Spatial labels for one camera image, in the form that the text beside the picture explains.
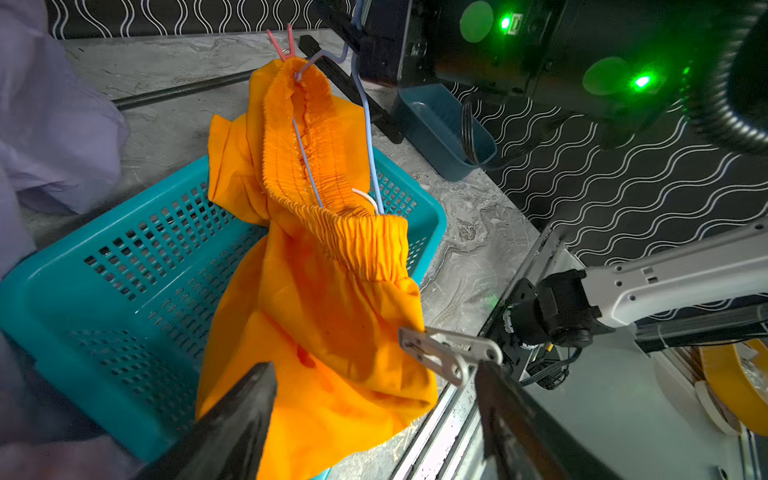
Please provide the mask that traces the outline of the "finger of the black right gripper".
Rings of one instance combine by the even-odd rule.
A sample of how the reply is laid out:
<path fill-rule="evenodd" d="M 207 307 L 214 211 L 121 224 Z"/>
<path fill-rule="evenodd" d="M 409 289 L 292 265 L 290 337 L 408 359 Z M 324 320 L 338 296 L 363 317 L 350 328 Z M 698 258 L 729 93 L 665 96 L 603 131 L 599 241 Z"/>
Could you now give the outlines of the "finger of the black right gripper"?
<path fill-rule="evenodd" d="M 365 2 L 356 1 L 351 14 L 347 15 L 337 6 L 337 1 L 319 1 L 318 13 L 324 24 L 332 29 L 355 53 L 361 52 L 364 30 L 362 13 Z"/>

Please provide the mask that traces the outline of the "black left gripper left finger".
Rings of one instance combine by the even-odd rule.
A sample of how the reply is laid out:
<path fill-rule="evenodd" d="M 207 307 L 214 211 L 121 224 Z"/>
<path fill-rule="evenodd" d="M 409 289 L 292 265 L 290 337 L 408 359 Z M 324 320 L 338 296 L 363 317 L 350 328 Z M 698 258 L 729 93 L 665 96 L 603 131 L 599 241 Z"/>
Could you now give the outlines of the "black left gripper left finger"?
<path fill-rule="evenodd" d="M 270 362 L 254 365 L 138 479 L 254 479 L 277 394 Z"/>

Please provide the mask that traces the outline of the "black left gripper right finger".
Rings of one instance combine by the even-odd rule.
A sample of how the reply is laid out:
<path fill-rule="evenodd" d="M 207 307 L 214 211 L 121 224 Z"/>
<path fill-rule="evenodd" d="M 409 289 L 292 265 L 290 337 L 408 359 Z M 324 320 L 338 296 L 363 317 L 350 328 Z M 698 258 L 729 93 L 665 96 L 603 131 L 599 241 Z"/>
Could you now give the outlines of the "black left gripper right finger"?
<path fill-rule="evenodd" d="M 604 479 L 606 465 L 583 447 L 501 367 L 479 363 L 475 390 L 484 479 Z"/>

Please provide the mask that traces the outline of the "white clothespin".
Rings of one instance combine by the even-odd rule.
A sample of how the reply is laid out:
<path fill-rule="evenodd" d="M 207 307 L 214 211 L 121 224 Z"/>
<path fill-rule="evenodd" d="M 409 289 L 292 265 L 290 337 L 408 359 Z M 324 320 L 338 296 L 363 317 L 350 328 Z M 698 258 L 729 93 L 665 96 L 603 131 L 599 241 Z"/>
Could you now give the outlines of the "white clothespin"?
<path fill-rule="evenodd" d="M 398 343 L 411 358 L 456 387 L 464 387 L 470 369 L 481 362 L 501 365 L 503 360 L 493 340 L 431 327 L 424 331 L 400 327 Z"/>

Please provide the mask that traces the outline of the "orange shorts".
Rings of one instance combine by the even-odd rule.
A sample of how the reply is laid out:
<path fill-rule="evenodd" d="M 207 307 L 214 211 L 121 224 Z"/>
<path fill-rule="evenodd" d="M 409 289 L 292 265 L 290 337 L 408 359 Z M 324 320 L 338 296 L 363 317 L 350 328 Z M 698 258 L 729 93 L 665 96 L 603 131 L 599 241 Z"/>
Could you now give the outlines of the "orange shorts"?
<path fill-rule="evenodd" d="M 367 200 L 364 129 L 361 108 L 301 58 L 257 70 L 247 112 L 211 122 L 209 199 L 268 232 L 219 302 L 196 413 L 272 363 L 262 479 L 312 478 L 438 399 L 435 375 L 398 343 L 400 327 L 423 329 L 421 298 L 406 268 L 407 221 Z"/>

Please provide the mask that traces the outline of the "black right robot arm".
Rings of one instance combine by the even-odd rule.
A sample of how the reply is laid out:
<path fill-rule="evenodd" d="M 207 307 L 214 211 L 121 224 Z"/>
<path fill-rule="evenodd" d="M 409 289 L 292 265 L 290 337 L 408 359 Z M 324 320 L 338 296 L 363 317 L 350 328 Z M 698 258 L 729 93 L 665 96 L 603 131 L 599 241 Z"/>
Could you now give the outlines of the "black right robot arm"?
<path fill-rule="evenodd" d="M 767 151 L 763 1 L 321 1 L 369 82 L 456 82 L 606 124 L 650 127 L 680 101 L 728 150 Z"/>

